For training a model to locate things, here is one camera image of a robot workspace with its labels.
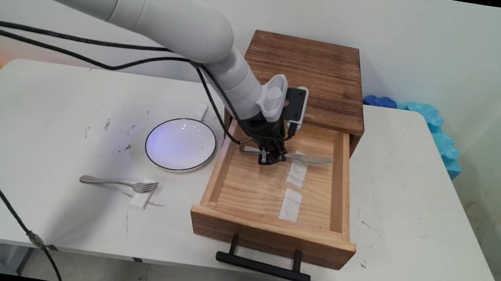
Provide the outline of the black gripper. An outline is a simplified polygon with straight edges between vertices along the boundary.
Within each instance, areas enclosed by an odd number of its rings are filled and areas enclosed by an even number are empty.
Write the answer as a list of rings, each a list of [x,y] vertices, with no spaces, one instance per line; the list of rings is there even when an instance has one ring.
[[[287,151],[284,142],[291,138],[292,128],[289,127],[286,132],[285,122],[249,118],[246,119],[245,133],[262,148],[258,164],[272,165],[272,162],[286,162]]]

